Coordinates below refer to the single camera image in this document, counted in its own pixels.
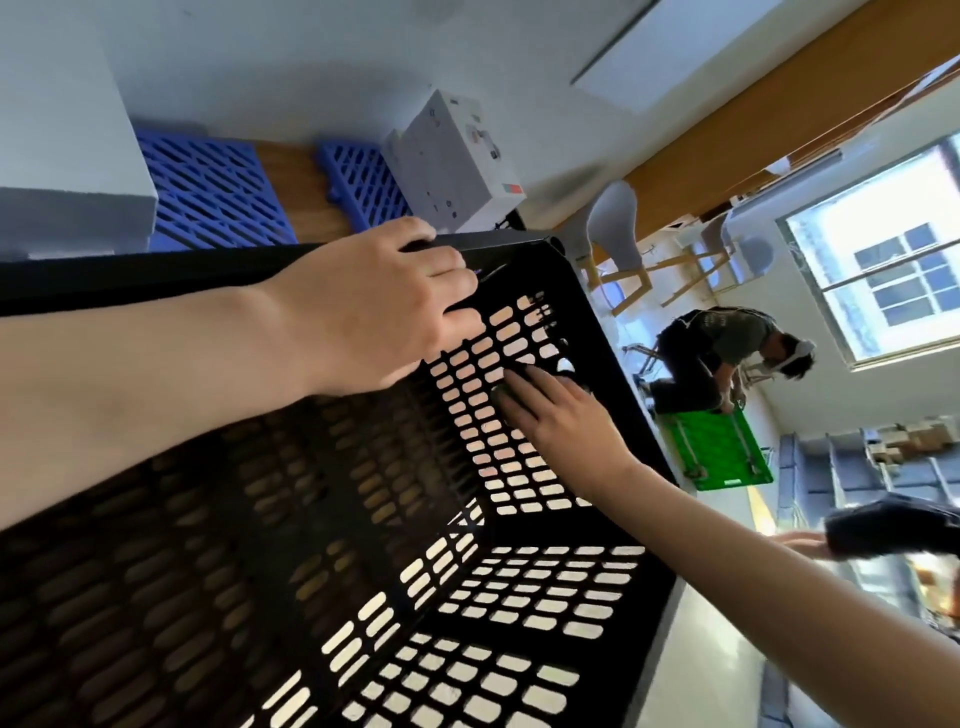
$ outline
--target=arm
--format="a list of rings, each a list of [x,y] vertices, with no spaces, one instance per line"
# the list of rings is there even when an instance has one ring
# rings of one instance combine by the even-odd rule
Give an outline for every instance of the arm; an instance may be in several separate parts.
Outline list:
[[[717,389],[720,390],[720,396],[723,401],[720,409],[726,413],[733,412],[733,403],[730,397],[730,388],[733,382],[733,375],[736,373],[736,367],[733,364],[724,362],[716,372],[713,373],[713,380],[717,383]]]
[[[511,372],[499,403],[581,497],[641,540],[837,720],[950,726],[960,650],[918,621],[711,510],[627,450],[606,410],[576,384]]]
[[[308,394],[389,386],[483,329],[450,248],[402,218],[272,279],[0,319],[0,528],[177,443]]]

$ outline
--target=white wall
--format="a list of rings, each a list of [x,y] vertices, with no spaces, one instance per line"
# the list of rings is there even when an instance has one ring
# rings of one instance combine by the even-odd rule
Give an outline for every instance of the white wall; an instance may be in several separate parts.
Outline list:
[[[0,256],[146,250],[156,191],[79,0],[0,4]]]
[[[864,2],[782,0],[635,115],[570,82],[649,0],[90,1],[137,120],[382,141],[433,88],[479,100],[531,227],[559,223]],[[636,73],[665,70],[654,58]]]
[[[778,219],[798,208],[957,129],[960,80],[846,144],[840,163],[803,184],[768,195],[733,221],[733,234],[762,234],[776,241],[780,250],[764,278],[721,294],[720,302],[767,311],[784,329],[818,344],[816,366],[802,381],[778,379],[763,385],[783,431],[816,436],[960,410],[960,348],[852,372],[777,227]]]
[[[0,186],[155,195],[77,3],[5,0],[0,69]]]

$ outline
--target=blue plastic pallet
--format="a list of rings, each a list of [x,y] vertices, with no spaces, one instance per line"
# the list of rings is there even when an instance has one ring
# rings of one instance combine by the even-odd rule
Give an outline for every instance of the blue plastic pallet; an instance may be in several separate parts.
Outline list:
[[[326,198],[345,213],[354,232],[411,214],[376,144],[325,141],[314,160],[330,181]]]
[[[252,144],[136,132],[159,196],[150,252],[296,245]]]

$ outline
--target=product box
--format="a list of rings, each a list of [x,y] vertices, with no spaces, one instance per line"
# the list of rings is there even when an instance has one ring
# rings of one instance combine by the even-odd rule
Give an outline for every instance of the product box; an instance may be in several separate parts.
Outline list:
[[[436,91],[383,156],[414,214],[437,232],[492,230],[525,198],[479,102]]]

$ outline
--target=window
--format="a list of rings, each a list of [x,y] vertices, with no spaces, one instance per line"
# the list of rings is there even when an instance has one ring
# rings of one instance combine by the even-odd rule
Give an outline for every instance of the window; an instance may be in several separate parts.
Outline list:
[[[852,365],[960,342],[958,142],[781,221]]]
[[[878,266],[907,252],[934,245],[930,226],[924,223],[898,237],[853,254],[860,270]],[[960,307],[957,278],[943,253],[930,253],[866,278],[887,325],[908,324]]]

